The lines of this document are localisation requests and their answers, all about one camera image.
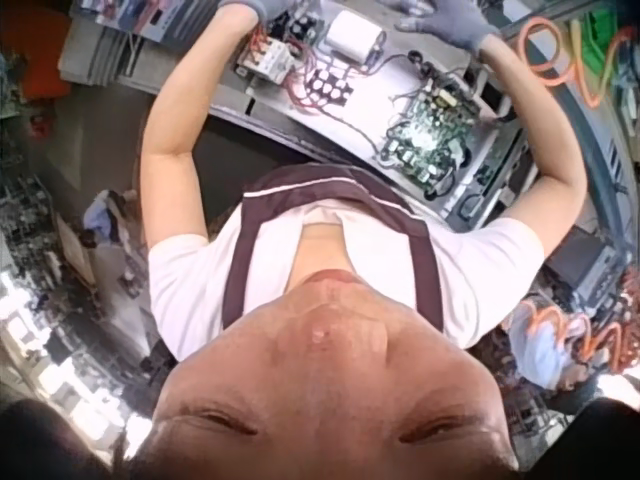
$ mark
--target orange coiled cable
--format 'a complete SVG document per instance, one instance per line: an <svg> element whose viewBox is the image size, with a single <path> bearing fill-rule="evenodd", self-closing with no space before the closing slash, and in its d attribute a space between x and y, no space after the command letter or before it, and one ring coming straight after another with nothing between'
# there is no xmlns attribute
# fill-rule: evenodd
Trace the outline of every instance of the orange coiled cable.
<svg viewBox="0 0 640 480"><path fill-rule="evenodd" d="M527 328L528 335L534 334L544 322L551 322L556 331L557 344L564 345L567 338L567 332L569 330L569 319L562 310L555 305L538 310L535 304L530 300L524 300L520 304L527 306L532 312L532 316L529 319L529 327ZM595 337L593 337L591 332L591 320L589 317L582 314L580 315L580 318L585 323L585 333L583 335L584 341L582 348L578 353L579 360L582 362L588 362L591 360L595 352L602 345L609 342L611 338L610 335L613 334L613 346L610 349L611 357L609 359L609 368L613 373L620 373L620 357L623 346L623 332L620 324L618 322L611 322L598 332Z"/></svg>
<svg viewBox="0 0 640 480"><path fill-rule="evenodd" d="M526 46L529 37L542 30L548 30L555 38L557 48L553 55L553 58L549 62L542 63L540 65L531 65L527 56ZM615 62L616 52L622 42L632 39L635 36L635 29L633 27L623 28L613 37L609 44L607 51L605 69L600 79L600 86L598 92L594 95L589 91L585 78L584 63L582 60L582 26L578 20L572 20L570 24L571 33L571 45L573 47L573 59L570 61L567 69L558 75L556 78L545 78L538 75L540 81L547 87L557 87L562 85L575 77L578 83L580 93L584 97L585 103L589 108L597 108L602 103L606 93L607 85L613 74L613 66ZM554 68L556 62L560 58L560 54L564 48L564 42L562 39L562 32L558 26L550 20L543 17L534 17L522 27L520 36L518 37L517 51L520 59L527 65L534 73L540 74L550 71Z"/></svg>

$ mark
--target green circuit board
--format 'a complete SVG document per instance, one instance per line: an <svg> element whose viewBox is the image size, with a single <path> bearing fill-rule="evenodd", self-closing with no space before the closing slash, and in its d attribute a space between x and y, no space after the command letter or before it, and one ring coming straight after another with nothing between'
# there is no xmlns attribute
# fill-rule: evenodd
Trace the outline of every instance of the green circuit board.
<svg viewBox="0 0 640 480"><path fill-rule="evenodd" d="M457 85L440 88L438 80L430 79L410 101L402 120L387 131L381 153L425 198L464 162L465 140L480 113Z"/></svg>

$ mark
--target mouth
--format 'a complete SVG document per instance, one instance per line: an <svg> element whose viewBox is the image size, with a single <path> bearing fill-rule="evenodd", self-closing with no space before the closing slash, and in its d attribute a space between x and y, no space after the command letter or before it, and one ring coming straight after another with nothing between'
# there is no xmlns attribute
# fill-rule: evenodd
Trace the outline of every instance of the mouth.
<svg viewBox="0 0 640 480"><path fill-rule="evenodd" d="M342 283L359 283L364 285L364 282L353 273L338 269L320 270L319 272L313 273L302 282L302 285L321 282L323 280L334 280Z"/></svg>

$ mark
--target blue glove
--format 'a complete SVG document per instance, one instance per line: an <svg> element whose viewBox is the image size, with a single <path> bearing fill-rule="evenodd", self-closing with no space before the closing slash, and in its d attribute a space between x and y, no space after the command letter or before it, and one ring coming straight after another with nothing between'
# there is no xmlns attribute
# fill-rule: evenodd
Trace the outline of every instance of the blue glove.
<svg viewBox="0 0 640 480"><path fill-rule="evenodd" d="M296 0L222 0L218 7L239 3L252 8L258 14L260 23L263 25L278 18L285 11L292 8Z"/></svg>
<svg viewBox="0 0 640 480"><path fill-rule="evenodd" d="M472 0L376 0L381 5L408 15L396 24L401 32L429 33L445 43L476 55L489 34L499 34Z"/></svg>

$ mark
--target apron strap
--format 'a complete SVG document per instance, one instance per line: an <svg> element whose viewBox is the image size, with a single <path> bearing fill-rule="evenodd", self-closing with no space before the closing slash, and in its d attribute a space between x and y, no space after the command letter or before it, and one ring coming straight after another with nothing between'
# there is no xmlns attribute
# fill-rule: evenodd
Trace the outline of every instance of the apron strap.
<svg viewBox="0 0 640 480"><path fill-rule="evenodd" d="M408 235L417 310L442 331L440 277L426 223L414 216L404 199L368 172L332 165L283 167L245 193L241 230L222 304L223 327L228 328L243 314L249 267L261 225L292 208L326 199L358 201L389 228Z"/></svg>

